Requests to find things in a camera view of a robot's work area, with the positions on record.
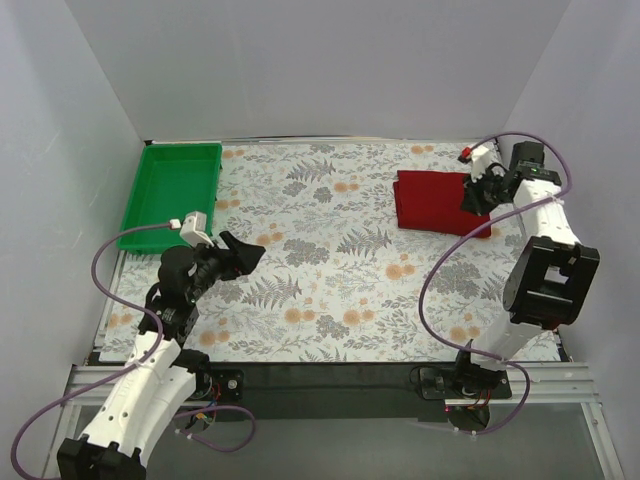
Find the red t shirt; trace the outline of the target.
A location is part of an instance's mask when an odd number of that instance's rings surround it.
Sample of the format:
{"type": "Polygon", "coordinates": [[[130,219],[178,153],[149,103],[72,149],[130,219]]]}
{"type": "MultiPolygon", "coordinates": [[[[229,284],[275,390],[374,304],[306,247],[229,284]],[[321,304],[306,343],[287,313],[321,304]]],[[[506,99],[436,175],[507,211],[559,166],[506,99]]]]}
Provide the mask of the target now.
{"type": "Polygon", "coordinates": [[[461,209],[464,173],[398,170],[393,183],[398,227],[463,237],[490,220],[461,209]]]}

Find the green plastic tray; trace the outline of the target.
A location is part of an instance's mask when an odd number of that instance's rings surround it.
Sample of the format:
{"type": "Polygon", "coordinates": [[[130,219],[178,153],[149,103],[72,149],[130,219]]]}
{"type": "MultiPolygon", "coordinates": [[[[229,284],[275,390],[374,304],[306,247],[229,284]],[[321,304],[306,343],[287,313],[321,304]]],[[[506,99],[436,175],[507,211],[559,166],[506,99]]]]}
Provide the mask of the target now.
{"type": "Polygon", "coordinates": [[[149,144],[144,147],[121,224],[123,230],[207,215],[211,232],[221,167],[219,143],[149,144]]]}

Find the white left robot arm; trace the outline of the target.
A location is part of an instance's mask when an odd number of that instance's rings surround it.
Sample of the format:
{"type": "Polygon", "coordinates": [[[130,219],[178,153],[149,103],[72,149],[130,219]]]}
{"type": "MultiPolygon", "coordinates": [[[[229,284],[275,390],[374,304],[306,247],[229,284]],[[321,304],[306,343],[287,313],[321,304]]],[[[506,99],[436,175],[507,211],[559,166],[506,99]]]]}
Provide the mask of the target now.
{"type": "Polygon", "coordinates": [[[160,257],[156,283],[141,311],[143,319],[123,375],[93,420],[76,439],[65,439],[56,455],[64,479],[143,479],[151,452],[188,401],[206,407],[188,422],[211,421],[220,400],[231,398],[216,379],[209,357],[184,344],[199,318],[198,300],[215,284],[251,274],[265,249],[224,231],[222,246],[195,231],[160,257]]]}

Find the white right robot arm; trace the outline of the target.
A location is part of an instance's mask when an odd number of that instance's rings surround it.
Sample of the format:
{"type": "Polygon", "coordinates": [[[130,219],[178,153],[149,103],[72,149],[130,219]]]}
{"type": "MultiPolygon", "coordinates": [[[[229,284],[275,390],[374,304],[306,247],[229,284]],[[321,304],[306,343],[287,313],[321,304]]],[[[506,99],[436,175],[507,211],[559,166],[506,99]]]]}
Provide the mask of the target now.
{"type": "Polygon", "coordinates": [[[600,255],[573,233],[560,199],[560,175],[545,167],[543,144],[515,144],[507,166],[492,161],[486,147],[466,148],[459,159],[471,167],[463,180],[462,210],[484,215],[512,204],[527,237],[505,283],[503,313],[456,356],[453,387],[471,398],[505,383],[506,361],[530,340],[577,319],[600,255]]]}

